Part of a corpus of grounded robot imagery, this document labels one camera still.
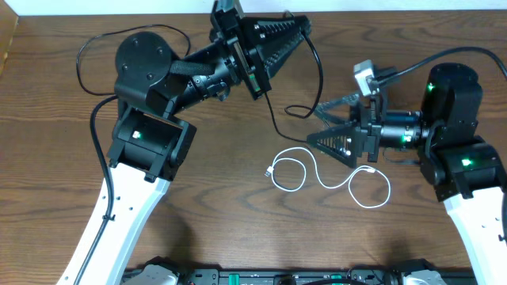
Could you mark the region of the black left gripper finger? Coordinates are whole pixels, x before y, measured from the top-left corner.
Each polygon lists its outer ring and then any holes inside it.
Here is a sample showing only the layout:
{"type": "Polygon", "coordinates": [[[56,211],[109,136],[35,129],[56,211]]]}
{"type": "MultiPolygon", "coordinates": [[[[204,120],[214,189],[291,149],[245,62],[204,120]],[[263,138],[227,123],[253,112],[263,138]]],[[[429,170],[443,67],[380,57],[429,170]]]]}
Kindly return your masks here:
{"type": "Polygon", "coordinates": [[[253,44],[268,40],[278,40],[282,36],[294,35],[297,32],[308,32],[311,23],[306,16],[294,17],[244,17],[243,31],[253,44]]]}
{"type": "Polygon", "coordinates": [[[307,31],[304,29],[296,30],[263,43],[263,65],[269,78],[276,75],[306,35],[307,31]]]}

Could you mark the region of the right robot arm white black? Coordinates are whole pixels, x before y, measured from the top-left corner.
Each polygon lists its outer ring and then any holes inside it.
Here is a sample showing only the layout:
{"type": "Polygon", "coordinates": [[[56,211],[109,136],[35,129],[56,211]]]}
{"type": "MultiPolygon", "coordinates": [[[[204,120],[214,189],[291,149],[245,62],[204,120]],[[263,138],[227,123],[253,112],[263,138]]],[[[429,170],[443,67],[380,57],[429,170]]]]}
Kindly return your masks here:
{"type": "Polygon", "coordinates": [[[418,111],[387,109],[387,87],[396,69],[355,65],[359,91],[318,104],[314,114],[328,128],[307,143],[350,168],[382,148],[416,150],[417,165],[455,224],[479,284],[506,282],[506,171],[498,152],[479,135],[482,87],[461,63],[429,72],[418,111]]]}

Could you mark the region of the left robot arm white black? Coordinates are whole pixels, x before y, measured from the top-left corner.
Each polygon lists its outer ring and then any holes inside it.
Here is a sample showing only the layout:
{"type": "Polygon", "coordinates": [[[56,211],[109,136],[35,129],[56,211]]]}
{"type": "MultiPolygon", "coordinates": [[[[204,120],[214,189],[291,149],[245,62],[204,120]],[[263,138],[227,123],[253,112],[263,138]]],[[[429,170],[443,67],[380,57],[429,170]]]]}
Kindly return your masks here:
{"type": "Polygon", "coordinates": [[[143,227],[176,177],[196,134],[178,114],[245,85],[253,99],[311,31],[305,16],[247,17],[239,2],[217,1],[211,43],[178,56],[139,28],[116,52],[112,144],[98,157],[104,182],[90,220],[60,277],[62,284],[118,284],[143,227]]]}

